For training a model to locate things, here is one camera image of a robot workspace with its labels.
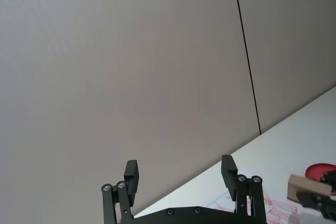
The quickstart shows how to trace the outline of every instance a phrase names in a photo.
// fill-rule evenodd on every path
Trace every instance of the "white table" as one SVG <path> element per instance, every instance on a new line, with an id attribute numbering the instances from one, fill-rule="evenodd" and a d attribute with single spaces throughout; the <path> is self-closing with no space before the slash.
<path id="1" fill-rule="evenodd" d="M 232 153 L 239 170 L 263 178 L 263 185 L 287 194 L 291 173 L 304 175 L 315 163 L 336 164 L 336 87 Z M 225 184 L 220 162 L 157 201 L 136 217 L 168 207 L 201 206 Z"/>

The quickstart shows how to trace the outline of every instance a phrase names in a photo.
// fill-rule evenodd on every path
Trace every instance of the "red object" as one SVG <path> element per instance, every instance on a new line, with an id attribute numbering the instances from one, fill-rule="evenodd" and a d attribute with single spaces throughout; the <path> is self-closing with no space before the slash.
<path id="1" fill-rule="evenodd" d="M 325 173 L 335 170 L 336 165 L 325 163 L 314 164 L 306 169 L 305 177 L 321 182 L 321 178 L 324 176 Z"/>

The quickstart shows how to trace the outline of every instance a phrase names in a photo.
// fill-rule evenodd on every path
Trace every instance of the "paper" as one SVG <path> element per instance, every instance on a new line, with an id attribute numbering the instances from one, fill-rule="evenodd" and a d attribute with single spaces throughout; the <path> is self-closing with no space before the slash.
<path id="1" fill-rule="evenodd" d="M 241 173 L 247 177 L 252 177 L 252 173 L 249 171 L 244 170 Z M 267 186 L 263 186 L 263 189 L 268 224 L 332 223 L 331 221 L 325 220 L 318 211 L 303 208 L 300 204 L 288 200 L 286 193 L 280 194 L 273 188 Z M 226 189 L 217 197 L 207 201 L 203 206 L 233 212 L 235 209 L 235 202 L 231 200 L 230 193 Z"/>

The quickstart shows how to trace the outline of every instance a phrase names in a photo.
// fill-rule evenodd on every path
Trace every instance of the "gray wall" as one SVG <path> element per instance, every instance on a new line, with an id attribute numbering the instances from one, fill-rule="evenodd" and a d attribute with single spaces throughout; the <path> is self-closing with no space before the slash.
<path id="1" fill-rule="evenodd" d="M 0 0 L 1 223 L 103 223 L 258 135 L 236 0 Z"/>
<path id="2" fill-rule="evenodd" d="M 239 0 L 264 132 L 336 85 L 336 0 Z"/>

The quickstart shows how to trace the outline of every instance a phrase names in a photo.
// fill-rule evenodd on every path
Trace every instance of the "wooden block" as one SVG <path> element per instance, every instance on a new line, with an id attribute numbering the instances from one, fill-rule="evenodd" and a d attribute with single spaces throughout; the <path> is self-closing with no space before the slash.
<path id="1" fill-rule="evenodd" d="M 315 180 L 291 174 L 288 180 L 287 198 L 299 202 L 296 193 L 298 191 L 310 191 L 312 193 L 330 196 L 332 187 Z"/>

